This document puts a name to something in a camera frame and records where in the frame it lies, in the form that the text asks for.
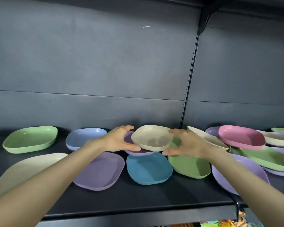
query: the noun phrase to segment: blue plate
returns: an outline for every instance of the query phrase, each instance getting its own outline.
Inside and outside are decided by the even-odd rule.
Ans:
[[[66,138],[66,146],[71,151],[78,150],[88,140],[97,139],[105,135],[107,132],[101,128],[83,128],[74,130]]]
[[[126,159],[127,171],[138,184],[152,185],[163,183],[173,173],[167,158],[159,152],[147,156],[129,155]]]

